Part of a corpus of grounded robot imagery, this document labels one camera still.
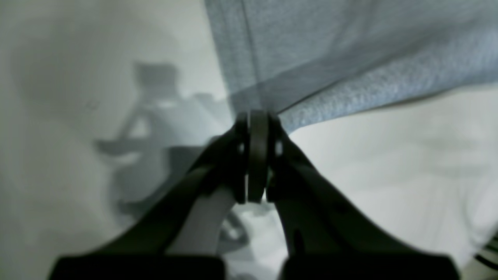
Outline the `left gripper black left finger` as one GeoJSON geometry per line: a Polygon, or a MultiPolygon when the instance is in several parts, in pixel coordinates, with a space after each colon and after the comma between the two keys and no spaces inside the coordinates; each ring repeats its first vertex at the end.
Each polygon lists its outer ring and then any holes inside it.
{"type": "Polygon", "coordinates": [[[247,202],[259,202],[257,110],[239,114],[138,223],[92,253],[59,259],[49,279],[224,280],[219,230],[247,202]]]}

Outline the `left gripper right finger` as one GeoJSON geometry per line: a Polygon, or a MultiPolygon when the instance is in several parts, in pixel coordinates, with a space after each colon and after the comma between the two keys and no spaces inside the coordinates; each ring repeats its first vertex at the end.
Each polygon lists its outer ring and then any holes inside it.
{"type": "Polygon", "coordinates": [[[283,227],[281,280],[458,280],[443,254],[418,250],[367,218],[313,166],[274,114],[263,113],[267,200],[283,227]]]}

